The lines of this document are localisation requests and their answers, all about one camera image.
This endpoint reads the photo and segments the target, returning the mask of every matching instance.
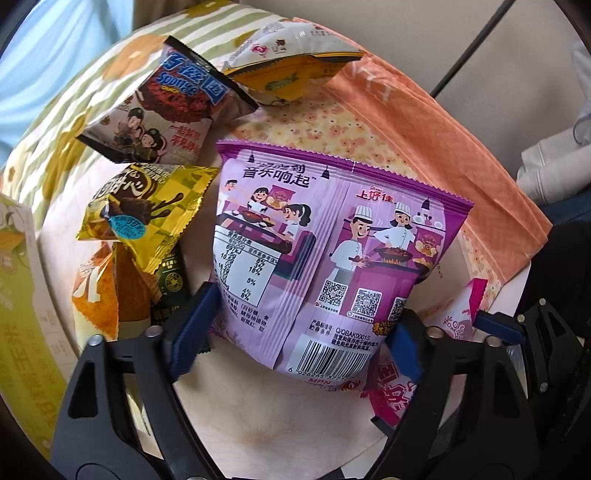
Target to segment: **blue cloth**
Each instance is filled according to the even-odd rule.
[[[553,225],[583,220],[591,222],[591,187],[571,198],[540,207]]]
[[[41,0],[0,59],[0,167],[43,107],[132,30],[133,0]]]

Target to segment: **orange packaging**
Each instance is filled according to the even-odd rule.
[[[72,291],[80,349],[95,333],[112,341],[134,337],[150,326],[154,295],[146,280],[124,244],[102,242],[92,258],[80,266]]]

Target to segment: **blue gripper pad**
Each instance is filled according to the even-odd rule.
[[[479,310],[474,318],[474,327],[500,338],[509,345],[525,343],[525,333],[513,317],[504,313],[487,313]]]
[[[163,355],[172,381],[193,366],[220,303],[221,293],[217,285],[204,282],[187,304],[165,322]]]
[[[392,359],[403,375],[419,383],[426,368],[426,329],[412,311],[405,309],[394,331],[386,338]]]

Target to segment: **qr code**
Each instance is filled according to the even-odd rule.
[[[382,299],[382,292],[359,288],[351,311],[373,318],[378,311],[380,299]]]
[[[402,297],[396,297],[394,299],[394,305],[392,305],[392,310],[390,310],[390,315],[388,315],[389,322],[398,320],[398,318],[402,315],[402,309],[406,305],[407,300],[408,299],[404,299]]]
[[[347,292],[347,285],[326,280],[322,286],[322,291],[318,297],[318,301],[332,305],[333,307],[340,307]]]

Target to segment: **pink snack package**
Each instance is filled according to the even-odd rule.
[[[439,327],[458,340],[472,340],[472,323],[482,301],[486,283],[482,278],[474,278],[456,298],[423,320],[425,326]]]
[[[214,329],[269,368],[358,388],[472,202],[320,153],[227,140],[217,149],[213,256],[224,300]]]
[[[437,313],[423,320],[425,326],[442,328],[449,336],[472,340],[472,323],[486,288],[486,280],[474,278],[462,291]],[[454,382],[463,381],[454,378]],[[395,359],[384,344],[368,369],[362,397],[369,397],[374,413],[394,427],[408,407],[417,384],[399,372]]]

